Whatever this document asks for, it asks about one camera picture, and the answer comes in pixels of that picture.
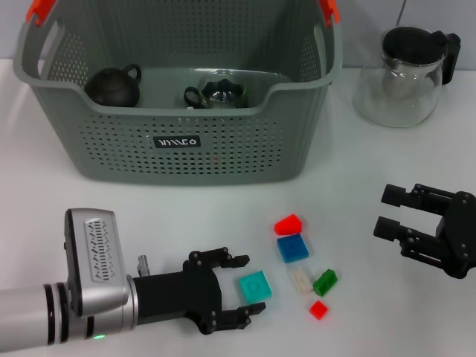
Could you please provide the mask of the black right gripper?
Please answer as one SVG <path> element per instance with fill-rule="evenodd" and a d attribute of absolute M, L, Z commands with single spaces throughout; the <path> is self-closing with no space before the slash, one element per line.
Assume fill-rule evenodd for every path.
<path fill-rule="evenodd" d="M 439 239 L 392 219 L 381 216 L 377 219 L 373 235 L 391 242 L 398 240 L 403 257 L 442 269 L 455 278 L 466 277 L 475 267 L 474 195 L 463 191 L 450 193 L 422 184 L 415 184 L 407 192 L 403 187 L 387 184 L 381 202 L 442 216 L 437 226 Z"/>

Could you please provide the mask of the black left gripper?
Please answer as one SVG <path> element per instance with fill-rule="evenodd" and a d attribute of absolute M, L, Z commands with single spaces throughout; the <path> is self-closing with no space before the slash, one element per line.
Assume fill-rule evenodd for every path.
<path fill-rule="evenodd" d="M 179 318 L 191 320 L 200 333 L 245 329 L 252 315 L 259 315 L 266 303 L 254 303 L 222 311 L 222 293 L 215 268 L 242 268 L 248 255 L 232 256 L 226 247 L 192 251 L 181 271 L 136 277 L 138 324 L 152 324 Z"/>

